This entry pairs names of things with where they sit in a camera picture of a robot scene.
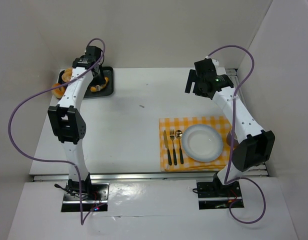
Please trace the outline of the aluminium front rail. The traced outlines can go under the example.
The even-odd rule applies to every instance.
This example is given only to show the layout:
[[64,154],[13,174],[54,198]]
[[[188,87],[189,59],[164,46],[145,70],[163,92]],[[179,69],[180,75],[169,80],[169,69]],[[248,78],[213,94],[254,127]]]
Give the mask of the aluminium front rail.
[[[92,181],[124,181],[124,180],[158,180],[158,179],[185,179],[185,178],[212,178],[215,172],[161,172],[161,173],[120,173],[120,174],[91,174]],[[35,182],[67,181],[67,175],[35,175]]]

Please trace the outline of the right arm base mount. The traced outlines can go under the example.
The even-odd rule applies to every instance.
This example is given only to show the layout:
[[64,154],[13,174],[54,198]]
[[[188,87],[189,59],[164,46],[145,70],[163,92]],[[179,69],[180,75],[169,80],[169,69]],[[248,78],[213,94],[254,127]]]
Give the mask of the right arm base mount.
[[241,188],[238,182],[216,189],[212,182],[197,182],[192,190],[198,197],[200,210],[244,208]]

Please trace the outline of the tall orange muffin bread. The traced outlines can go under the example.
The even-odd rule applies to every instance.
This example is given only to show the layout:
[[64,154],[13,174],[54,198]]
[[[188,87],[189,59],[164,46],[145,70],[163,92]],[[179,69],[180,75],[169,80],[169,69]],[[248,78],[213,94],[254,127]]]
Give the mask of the tall orange muffin bread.
[[69,82],[72,78],[72,72],[73,72],[73,69],[71,67],[65,69],[64,73],[61,76],[62,81],[65,83]]

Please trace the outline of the black tray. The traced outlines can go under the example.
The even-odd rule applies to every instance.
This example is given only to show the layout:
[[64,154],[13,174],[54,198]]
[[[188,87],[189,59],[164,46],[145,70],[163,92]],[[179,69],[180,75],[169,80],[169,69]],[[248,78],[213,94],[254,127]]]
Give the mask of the black tray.
[[[109,78],[109,82],[107,86],[101,91],[91,92],[90,90],[90,88],[92,87],[92,82],[91,82],[84,94],[84,99],[107,97],[107,96],[110,96],[114,92],[114,70],[113,68],[110,66],[105,66],[105,67],[102,67],[102,70],[103,70],[104,76]],[[65,70],[62,70],[58,76],[57,83],[61,85],[65,83],[62,81],[62,75],[64,71]]]

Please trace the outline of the small round bagel bread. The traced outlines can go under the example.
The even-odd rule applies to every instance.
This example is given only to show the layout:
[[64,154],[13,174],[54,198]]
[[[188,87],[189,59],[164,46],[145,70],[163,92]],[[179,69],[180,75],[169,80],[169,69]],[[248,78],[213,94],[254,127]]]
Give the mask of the small round bagel bread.
[[55,88],[53,89],[51,92],[52,92],[52,95],[54,97],[56,97],[57,99],[61,99],[66,91],[66,88],[64,86],[60,86],[61,84],[60,83],[55,83],[52,88]]

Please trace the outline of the yellow checkered cloth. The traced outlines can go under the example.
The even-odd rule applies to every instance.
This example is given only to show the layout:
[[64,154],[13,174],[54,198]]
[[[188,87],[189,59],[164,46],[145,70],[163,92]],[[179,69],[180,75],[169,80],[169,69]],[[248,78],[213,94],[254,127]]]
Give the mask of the yellow checkered cloth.
[[[183,164],[181,164],[179,154],[179,141],[170,139],[170,130],[180,130],[184,132],[188,127],[204,124],[214,128],[222,137],[223,151],[221,155],[211,162],[199,162],[189,157],[185,149],[182,149]],[[159,152],[160,152],[160,170],[162,172],[189,172],[189,171],[208,171],[217,172],[223,169],[229,161],[230,146],[227,144],[227,135],[230,132],[231,125],[224,116],[203,116],[203,117],[180,117],[180,118],[160,118],[159,119]],[[165,147],[164,132],[166,132],[169,151],[176,151],[177,164],[169,164],[168,151]]]

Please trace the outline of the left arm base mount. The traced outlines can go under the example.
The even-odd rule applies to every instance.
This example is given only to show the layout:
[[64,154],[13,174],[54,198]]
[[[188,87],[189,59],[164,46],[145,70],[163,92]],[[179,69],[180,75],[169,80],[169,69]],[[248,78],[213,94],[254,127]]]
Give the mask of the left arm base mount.
[[[82,181],[82,211],[106,212],[108,210],[109,187],[108,183],[92,184],[91,181]],[[74,213],[80,209],[79,183],[69,181],[65,187],[54,184],[54,187],[64,191],[61,212]]]

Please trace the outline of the white plate blue rim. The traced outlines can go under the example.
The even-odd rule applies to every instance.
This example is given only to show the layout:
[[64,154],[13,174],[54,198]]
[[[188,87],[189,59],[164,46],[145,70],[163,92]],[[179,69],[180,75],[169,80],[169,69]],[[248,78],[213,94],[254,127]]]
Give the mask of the white plate blue rim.
[[181,143],[187,156],[203,163],[212,162],[220,157],[224,147],[221,135],[206,124],[189,126],[183,132]]

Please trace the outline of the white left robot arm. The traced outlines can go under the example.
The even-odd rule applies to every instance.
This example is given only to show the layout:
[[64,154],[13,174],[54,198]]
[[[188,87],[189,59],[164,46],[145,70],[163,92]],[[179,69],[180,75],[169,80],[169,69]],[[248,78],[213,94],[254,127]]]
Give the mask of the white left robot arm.
[[71,70],[64,72],[72,83],[67,85],[57,105],[50,106],[47,111],[53,134],[61,142],[66,160],[71,162],[67,184],[67,189],[71,193],[78,193],[80,187],[85,195],[90,195],[93,191],[83,153],[83,138],[87,127],[80,114],[80,108],[91,82],[105,82],[99,65],[102,56],[101,48],[87,46],[85,54],[73,61]]

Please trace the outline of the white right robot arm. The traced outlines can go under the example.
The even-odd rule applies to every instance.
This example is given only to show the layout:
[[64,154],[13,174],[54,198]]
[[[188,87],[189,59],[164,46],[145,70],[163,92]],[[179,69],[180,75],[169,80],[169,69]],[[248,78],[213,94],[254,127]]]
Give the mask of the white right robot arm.
[[231,79],[217,74],[217,61],[211,58],[194,63],[190,70],[185,92],[211,99],[231,123],[233,137],[238,145],[230,153],[226,167],[214,174],[207,187],[215,196],[225,196],[244,172],[269,160],[275,135],[265,131],[249,113]]

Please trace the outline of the striped golden bread roll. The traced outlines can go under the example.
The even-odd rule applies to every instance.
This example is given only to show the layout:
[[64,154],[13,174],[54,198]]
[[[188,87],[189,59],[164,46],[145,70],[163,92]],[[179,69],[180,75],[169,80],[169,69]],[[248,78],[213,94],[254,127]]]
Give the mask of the striped golden bread roll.
[[[104,82],[103,84],[101,84],[101,85],[106,85],[106,86],[107,86],[107,84],[108,84],[108,82],[109,82],[109,78],[108,78],[108,77],[105,77],[104,80],[105,80],[105,82]],[[95,92],[95,86],[91,86],[91,87],[90,87],[90,91],[91,91],[92,93],[96,93],[96,92]]]

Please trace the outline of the purple mug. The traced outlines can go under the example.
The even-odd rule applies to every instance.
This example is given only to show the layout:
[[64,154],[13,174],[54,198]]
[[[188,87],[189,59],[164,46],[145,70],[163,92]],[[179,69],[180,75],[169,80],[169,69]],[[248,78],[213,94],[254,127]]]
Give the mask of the purple mug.
[[[226,143],[230,146],[232,143],[232,129],[228,132],[227,136],[226,136]],[[233,147],[236,148],[237,145],[239,144],[238,139],[237,139],[237,135],[236,133],[234,133],[234,138],[233,138]]]

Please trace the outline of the metal tongs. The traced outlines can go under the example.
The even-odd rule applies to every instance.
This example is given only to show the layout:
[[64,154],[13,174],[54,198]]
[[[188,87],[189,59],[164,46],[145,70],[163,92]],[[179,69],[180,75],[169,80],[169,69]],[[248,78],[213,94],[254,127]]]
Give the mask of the metal tongs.
[[96,86],[94,87],[94,91],[95,91],[95,92],[99,92],[99,91],[101,91],[102,89],[104,89],[105,87],[106,87],[105,84],[103,84],[103,85],[96,85]]

